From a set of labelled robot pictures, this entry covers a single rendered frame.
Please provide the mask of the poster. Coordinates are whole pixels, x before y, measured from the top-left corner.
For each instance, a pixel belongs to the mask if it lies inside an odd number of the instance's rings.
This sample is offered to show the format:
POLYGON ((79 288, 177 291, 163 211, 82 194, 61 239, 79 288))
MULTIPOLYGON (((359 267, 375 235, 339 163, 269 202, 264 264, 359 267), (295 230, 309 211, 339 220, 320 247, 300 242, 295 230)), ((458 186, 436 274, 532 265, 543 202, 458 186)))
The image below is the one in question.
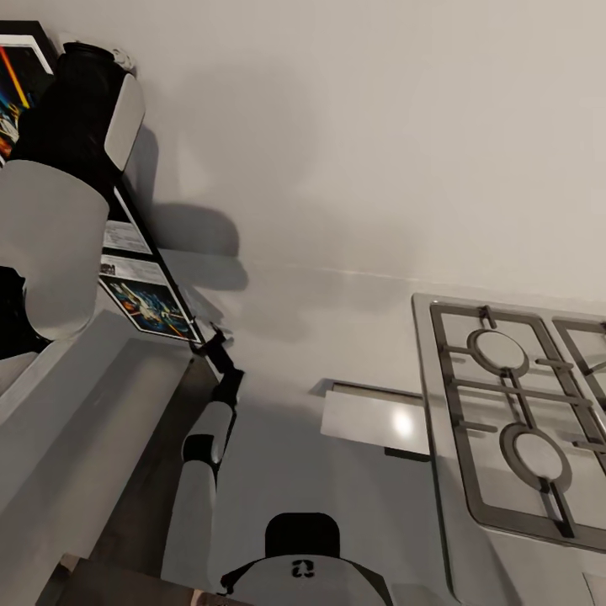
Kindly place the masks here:
MULTIPOLYGON (((35 109, 26 82, 35 73, 55 74, 57 55, 40 22, 0 20, 0 168, 19 139, 18 118, 35 109)), ((121 178, 117 178, 103 250, 162 258, 121 178)))

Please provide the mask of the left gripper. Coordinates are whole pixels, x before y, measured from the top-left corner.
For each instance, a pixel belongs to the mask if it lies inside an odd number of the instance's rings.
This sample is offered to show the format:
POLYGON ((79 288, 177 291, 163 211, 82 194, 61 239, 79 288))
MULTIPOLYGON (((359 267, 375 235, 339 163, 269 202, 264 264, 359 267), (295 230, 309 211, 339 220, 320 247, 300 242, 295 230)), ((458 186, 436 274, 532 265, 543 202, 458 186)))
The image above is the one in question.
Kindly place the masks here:
POLYGON ((37 105, 40 102, 42 95, 44 95, 45 93, 45 90, 52 83, 55 82, 58 82, 56 81, 55 74, 49 74, 44 72, 35 73, 35 83, 26 82, 26 87, 34 105, 37 105))

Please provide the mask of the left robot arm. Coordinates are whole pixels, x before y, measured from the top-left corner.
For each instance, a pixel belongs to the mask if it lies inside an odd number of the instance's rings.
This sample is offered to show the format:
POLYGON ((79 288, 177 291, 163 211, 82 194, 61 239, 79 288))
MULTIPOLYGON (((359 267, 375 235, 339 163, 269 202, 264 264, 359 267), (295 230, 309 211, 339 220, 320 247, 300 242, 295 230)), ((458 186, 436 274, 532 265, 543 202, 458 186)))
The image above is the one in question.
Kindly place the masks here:
POLYGON ((53 341, 93 317, 104 232, 146 103, 118 44, 59 30, 55 74, 0 168, 0 396, 53 341))

